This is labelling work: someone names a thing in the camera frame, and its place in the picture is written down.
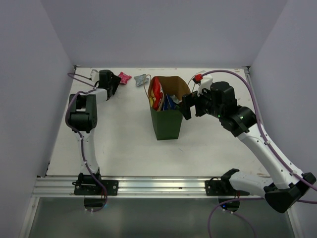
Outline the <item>large red white chips bag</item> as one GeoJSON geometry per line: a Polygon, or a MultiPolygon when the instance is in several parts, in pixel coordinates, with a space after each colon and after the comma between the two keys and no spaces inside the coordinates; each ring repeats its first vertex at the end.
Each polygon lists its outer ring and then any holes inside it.
{"type": "Polygon", "coordinates": [[[150,106],[155,111],[160,111],[164,103],[164,91],[158,77],[152,80],[152,87],[149,93],[150,106]]]}

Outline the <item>blue Burts chips bag front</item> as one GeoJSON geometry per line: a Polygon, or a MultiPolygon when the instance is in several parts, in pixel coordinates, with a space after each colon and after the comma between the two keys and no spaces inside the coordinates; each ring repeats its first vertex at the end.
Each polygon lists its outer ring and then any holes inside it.
{"type": "Polygon", "coordinates": [[[176,109],[176,105],[177,104],[174,102],[173,97],[168,95],[168,94],[166,94],[165,98],[164,98],[164,104],[163,104],[162,110],[163,111],[175,110],[176,109]]]}

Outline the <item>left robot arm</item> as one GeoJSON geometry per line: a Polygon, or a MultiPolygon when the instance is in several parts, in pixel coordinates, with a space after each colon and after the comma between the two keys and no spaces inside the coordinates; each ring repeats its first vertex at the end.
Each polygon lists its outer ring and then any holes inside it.
{"type": "Polygon", "coordinates": [[[107,69],[92,70],[88,79],[94,83],[81,82],[92,89],[70,94],[65,123],[75,133],[79,143],[81,156],[79,183],[83,178],[88,177],[85,188],[91,194],[96,195],[103,188],[94,143],[95,128],[98,123],[97,105],[115,95],[121,79],[107,69]]]}

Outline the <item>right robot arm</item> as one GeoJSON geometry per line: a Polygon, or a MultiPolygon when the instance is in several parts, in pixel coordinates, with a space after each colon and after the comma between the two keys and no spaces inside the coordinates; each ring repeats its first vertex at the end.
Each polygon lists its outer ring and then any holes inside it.
{"type": "Polygon", "coordinates": [[[224,129],[252,151],[270,176],[260,178],[230,169],[219,180],[212,178],[207,182],[206,186],[216,194],[247,192],[264,198],[275,211],[285,213],[316,182],[312,173],[303,173],[270,141],[250,108],[238,105],[229,83],[212,83],[209,88],[184,95],[181,112],[186,120],[191,118],[191,107],[195,107],[198,117],[208,114],[219,119],[224,129]]]}

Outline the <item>green paper bag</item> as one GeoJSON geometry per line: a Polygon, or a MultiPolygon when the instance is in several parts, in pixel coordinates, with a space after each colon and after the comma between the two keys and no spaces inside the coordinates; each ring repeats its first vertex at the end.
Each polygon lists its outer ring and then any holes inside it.
{"type": "MultiPolygon", "coordinates": [[[[182,97],[190,93],[190,89],[187,83],[179,76],[154,76],[158,77],[163,87],[164,96],[166,94],[172,96],[175,95],[180,103],[182,97]]],[[[146,96],[149,101],[149,93],[152,87],[152,80],[154,77],[150,76],[150,82],[148,88],[145,88],[146,96]]],[[[183,115],[180,112],[180,105],[176,105],[175,110],[155,111],[150,106],[151,119],[153,129],[157,140],[174,140],[178,139],[183,120],[183,115]]]]}

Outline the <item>silver grey snack packet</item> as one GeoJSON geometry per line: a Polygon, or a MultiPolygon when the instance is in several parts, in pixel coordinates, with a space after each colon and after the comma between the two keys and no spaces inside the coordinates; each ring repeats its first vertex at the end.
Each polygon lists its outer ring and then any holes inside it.
{"type": "Polygon", "coordinates": [[[175,104],[179,104],[180,103],[180,100],[175,96],[175,95],[172,95],[172,96],[170,96],[171,97],[171,99],[173,100],[173,102],[175,103],[175,104]]]}

